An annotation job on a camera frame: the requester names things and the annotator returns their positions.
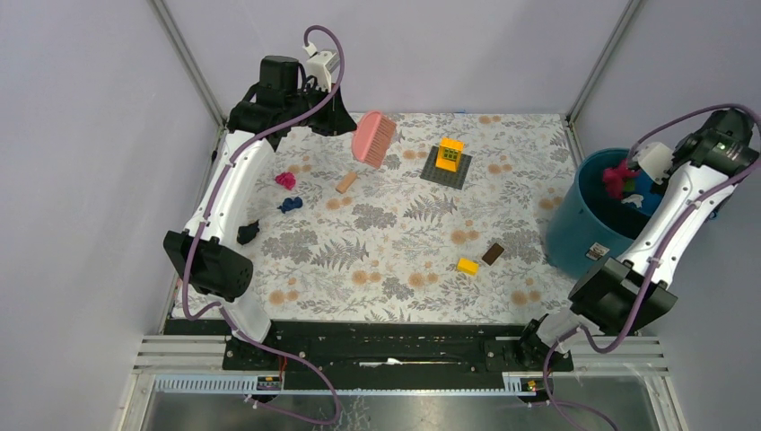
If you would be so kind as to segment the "pink hand broom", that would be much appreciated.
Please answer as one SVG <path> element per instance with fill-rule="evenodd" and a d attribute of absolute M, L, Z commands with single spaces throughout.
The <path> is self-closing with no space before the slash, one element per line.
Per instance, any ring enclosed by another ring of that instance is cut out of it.
<path fill-rule="evenodd" d="M 351 143 L 356 161 L 379 169 L 396 134 L 397 124 L 378 110 L 366 112 L 357 123 Z"/>

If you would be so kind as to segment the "blue dustpan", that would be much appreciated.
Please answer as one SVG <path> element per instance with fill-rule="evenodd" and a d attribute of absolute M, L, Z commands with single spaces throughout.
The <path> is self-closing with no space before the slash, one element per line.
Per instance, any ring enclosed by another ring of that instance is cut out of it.
<path fill-rule="evenodd" d="M 660 205 L 663 196 L 658 193 L 657 190 L 653 191 L 652 187 L 656 186 L 656 183 L 647 175 L 640 175 L 636 178 L 636 192 L 633 194 L 643 195 L 644 201 L 641 208 L 636 208 L 630 205 L 624 205 L 632 208 L 646 216 L 652 216 Z"/>

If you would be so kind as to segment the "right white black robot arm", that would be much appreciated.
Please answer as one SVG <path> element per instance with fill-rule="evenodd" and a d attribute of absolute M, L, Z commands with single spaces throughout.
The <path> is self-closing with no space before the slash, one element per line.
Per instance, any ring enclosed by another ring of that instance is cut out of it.
<path fill-rule="evenodd" d="M 536 370 L 550 350 L 565 352 L 584 336 L 613 336 L 599 353 L 617 348 L 624 337 L 668 312 L 676 302 L 669 292 L 677 265 L 689 243 L 737 185 L 760 166 L 760 153 L 750 145 L 760 130 L 752 109 L 726 103 L 704 108 L 708 119 L 675 148 L 646 143 L 632 147 L 628 165 L 653 181 L 661 201 L 622 254 L 606 256 L 576 283 L 568 310 L 536 321 L 514 349 L 523 368 Z"/>

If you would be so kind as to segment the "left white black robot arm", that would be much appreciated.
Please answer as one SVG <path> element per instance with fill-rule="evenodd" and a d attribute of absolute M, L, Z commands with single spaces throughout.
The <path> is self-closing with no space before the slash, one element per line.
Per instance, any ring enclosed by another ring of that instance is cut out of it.
<path fill-rule="evenodd" d="M 267 337 L 271 319 L 250 285 L 253 261 L 238 250 L 239 231 L 251 224 L 243 204 L 255 195 L 258 179 L 292 128 L 307 127 L 322 136 L 356 130 L 342 101 L 341 65 L 334 50 L 320 51 L 305 64 L 293 57 L 264 57 L 258 81 L 230 111 L 218 164 L 199 207 L 181 231 L 167 232 L 162 242 L 178 272 L 185 318 L 220 312 L 233 336 L 247 341 L 243 355 L 258 369 L 276 362 L 279 347 Z"/>

